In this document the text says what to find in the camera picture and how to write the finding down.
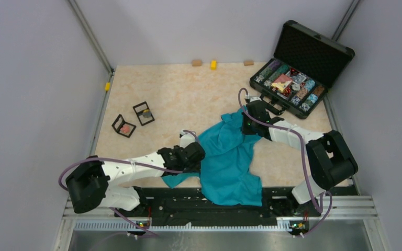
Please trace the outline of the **teal t-shirt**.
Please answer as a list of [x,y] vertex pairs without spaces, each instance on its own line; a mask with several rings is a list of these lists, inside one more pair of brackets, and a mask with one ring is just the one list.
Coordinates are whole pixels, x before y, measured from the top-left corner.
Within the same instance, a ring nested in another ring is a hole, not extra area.
[[198,177],[202,194],[219,206],[262,206],[261,178],[250,172],[254,145],[258,135],[244,135],[242,109],[221,116],[221,121],[198,137],[206,156],[200,173],[183,173],[163,177],[175,188],[188,177]]

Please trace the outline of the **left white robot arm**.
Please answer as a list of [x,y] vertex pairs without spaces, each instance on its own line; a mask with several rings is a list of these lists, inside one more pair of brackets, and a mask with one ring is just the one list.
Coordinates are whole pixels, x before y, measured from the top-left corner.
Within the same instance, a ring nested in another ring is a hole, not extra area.
[[147,202],[138,187],[122,184],[149,177],[198,173],[206,152],[195,132],[182,130],[180,143],[144,156],[114,159],[91,156],[67,167],[59,177],[68,191],[74,213],[88,213],[98,207],[117,208],[141,216]]

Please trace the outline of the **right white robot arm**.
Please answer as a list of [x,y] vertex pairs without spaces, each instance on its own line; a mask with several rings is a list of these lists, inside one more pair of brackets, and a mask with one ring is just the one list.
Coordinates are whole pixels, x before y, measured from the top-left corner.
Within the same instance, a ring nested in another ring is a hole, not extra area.
[[359,170],[348,145],[339,131],[315,132],[291,124],[281,117],[270,117],[266,103],[258,96],[246,95],[242,133],[258,135],[283,143],[301,153],[305,180],[294,187],[286,209],[301,215],[307,203],[317,204],[316,197],[356,174]]

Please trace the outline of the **black box with grey brooch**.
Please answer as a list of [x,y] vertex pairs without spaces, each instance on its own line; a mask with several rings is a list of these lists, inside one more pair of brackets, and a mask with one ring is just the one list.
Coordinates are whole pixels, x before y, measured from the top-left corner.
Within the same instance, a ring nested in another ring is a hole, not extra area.
[[152,123],[155,119],[146,101],[132,107],[141,126]]

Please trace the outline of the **black box with pink brooch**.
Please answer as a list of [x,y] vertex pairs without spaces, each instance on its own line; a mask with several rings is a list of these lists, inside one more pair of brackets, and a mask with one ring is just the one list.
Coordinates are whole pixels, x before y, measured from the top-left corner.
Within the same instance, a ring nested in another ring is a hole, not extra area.
[[124,136],[126,138],[130,138],[133,135],[137,126],[127,122],[123,118],[123,116],[119,114],[114,120],[114,122],[111,124],[111,127],[117,134]]

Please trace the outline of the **pink card in case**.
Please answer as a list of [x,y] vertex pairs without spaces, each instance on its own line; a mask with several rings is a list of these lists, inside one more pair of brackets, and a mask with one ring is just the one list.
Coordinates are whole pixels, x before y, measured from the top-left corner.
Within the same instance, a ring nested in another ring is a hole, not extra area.
[[288,87],[293,80],[286,76],[285,74],[281,74],[273,83],[272,83],[272,88],[275,90],[278,90],[280,93],[282,93],[286,87]]

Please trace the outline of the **right tan wooden block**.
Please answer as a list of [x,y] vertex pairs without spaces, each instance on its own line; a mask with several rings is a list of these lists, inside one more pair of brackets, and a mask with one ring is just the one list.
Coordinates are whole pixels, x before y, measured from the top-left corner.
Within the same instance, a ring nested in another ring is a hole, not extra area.
[[246,61],[243,62],[243,65],[244,65],[244,66],[251,66],[251,65],[254,65],[254,61],[252,61],[252,60],[246,60]]

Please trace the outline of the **tan wooden block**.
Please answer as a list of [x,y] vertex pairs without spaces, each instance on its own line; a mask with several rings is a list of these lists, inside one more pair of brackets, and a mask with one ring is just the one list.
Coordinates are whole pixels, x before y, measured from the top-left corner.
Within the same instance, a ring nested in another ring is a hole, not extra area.
[[202,66],[202,64],[203,64],[202,60],[199,59],[192,60],[192,67],[199,67]]
[[252,61],[252,60],[246,60],[246,61],[243,62],[243,65],[244,65],[244,66],[251,66],[251,65],[254,65],[254,61]]

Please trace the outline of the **yellow block at back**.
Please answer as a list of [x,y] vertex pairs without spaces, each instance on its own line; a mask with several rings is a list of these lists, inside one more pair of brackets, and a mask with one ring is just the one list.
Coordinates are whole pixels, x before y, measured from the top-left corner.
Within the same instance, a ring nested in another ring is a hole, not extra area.
[[214,70],[217,69],[217,61],[216,61],[216,60],[211,60],[211,62],[210,62],[210,69],[211,69],[212,71],[214,71]]

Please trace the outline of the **black carrying case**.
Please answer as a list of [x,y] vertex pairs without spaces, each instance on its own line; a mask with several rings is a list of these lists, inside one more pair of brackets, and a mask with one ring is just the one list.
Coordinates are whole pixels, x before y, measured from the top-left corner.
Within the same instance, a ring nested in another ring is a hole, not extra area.
[[[306,119],[355,57],[353,49],[294,21],[283,24],[272,58],[249,80],[271,101],[275,115],[288,111]],[[293,82],[280,93],[272,83],[285,74]]]

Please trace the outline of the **left tan wooden block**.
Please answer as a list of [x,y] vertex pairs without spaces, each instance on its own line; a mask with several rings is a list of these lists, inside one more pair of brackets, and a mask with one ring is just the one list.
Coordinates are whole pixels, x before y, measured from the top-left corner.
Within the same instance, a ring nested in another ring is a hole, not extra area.
[[202,64],[203,64],[202,60],[199,59],[192,60],[192,67],[199,67],[202,66]]

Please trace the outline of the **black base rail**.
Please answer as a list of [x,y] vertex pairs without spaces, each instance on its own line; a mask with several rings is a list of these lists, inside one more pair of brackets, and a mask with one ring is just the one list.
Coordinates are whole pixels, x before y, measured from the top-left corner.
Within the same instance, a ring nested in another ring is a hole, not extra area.
[[270,226],[282,216],[320,215],[311,202],[298,205],[291,191],[292,187],[264,187],[261,206],[219,206],[199,188],[142,188],[141,204],[118,212],[129,219],[144,217],[151,226]]

